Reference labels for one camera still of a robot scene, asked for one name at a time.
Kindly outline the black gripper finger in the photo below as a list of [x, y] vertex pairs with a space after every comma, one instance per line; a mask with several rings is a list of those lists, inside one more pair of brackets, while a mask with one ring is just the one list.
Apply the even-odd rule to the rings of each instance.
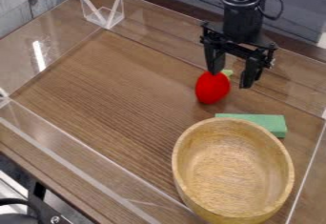
[[240, 73], [240, 89], [249, 89], [252, 87], [253, 83], [259, 80], [261, 70], [261, 60], [255, 57], [247, 58], [244, 70]]
[[216, 75], [225, 66], [225, 51], [212, 44], [203, 44], [207, 71]]

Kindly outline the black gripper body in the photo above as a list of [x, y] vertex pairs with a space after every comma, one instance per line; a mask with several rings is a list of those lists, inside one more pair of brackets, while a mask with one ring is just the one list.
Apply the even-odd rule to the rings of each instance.
[[273, 66], [275, 58], [273, 52], [277, 49], [276, 43], [260, 31], [247, 40], [240, 42], [223, 33], [221, 22], [201, 22], [203, 34], [200, 36], [200, 43], [219, 46], [225, 53], [247, 59], [255, 51], [261, 54], [263, 67], [269, 69]]

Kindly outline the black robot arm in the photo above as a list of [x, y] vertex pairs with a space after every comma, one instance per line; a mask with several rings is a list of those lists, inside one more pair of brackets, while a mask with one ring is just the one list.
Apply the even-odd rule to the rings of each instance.
[[225, 67], [225, 54], [245, 61], [239, 88], [248, 89], [263, 69], [273, 65], [276, 43], [263, 34], [263, 19], [277, 20], [284, 11], [283, 0], [223, 0], [223, 22], [203, 22], [203, 54], [207, 71], [215, 75]]

